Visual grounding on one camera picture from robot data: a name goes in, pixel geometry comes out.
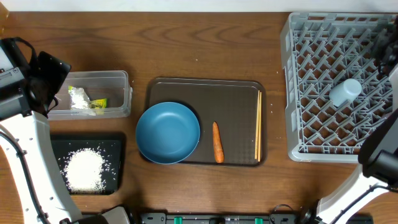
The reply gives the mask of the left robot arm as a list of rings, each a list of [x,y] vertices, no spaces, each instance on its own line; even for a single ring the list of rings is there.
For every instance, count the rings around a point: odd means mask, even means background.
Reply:
[[[118,205],[83,215],[63,181],[50,140],[48,113],[71,66],[41,51],[27,60],[20,37],[1,40],[1,149],[17,187],[25,223],[134,223]]]

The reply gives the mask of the light blue cup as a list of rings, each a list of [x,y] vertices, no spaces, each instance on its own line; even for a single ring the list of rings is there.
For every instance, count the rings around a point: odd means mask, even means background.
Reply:
[[[339,107],[346,101],[354,101],[362,92],[362,89],[359,81],[350,78],[331,89],[329,98],[334,106]]]

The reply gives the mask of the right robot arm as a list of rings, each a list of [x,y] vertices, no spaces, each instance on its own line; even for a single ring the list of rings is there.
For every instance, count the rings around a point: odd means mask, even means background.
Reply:
[[[376,42],[373,56],[392,85],[393,112],[364,141],[354,172],[333,193],[303,212],[300,223],[345,224],[376,197],[397,192],[397,30]]]

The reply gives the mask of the dark blue plate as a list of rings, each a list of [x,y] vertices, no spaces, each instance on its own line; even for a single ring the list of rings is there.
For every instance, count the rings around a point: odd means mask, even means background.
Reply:
[[[187,106],[163,102],[148,108],[136,126],[140,153],[157,164],[175,164],[186,159],[200,140],[200,123]]]

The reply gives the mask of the yellow foil snack wrapper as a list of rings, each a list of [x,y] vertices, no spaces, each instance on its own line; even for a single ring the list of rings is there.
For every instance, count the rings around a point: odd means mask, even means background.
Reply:
[[[87,110],[77,110],[78,112],[82,112],[88,116],[96,116],[104,113],[104,109],[108,105],[108,100],[106,98],[91,100],[90,99],[90,108]]]

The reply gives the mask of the pile of white rice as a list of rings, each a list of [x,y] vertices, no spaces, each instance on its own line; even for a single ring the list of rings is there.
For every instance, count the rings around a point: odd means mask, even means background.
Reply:
[[[96,194],[104,190],[102,173],[105,160],[93,148],[72,152],[62,169],[66,186],[73,194]]]

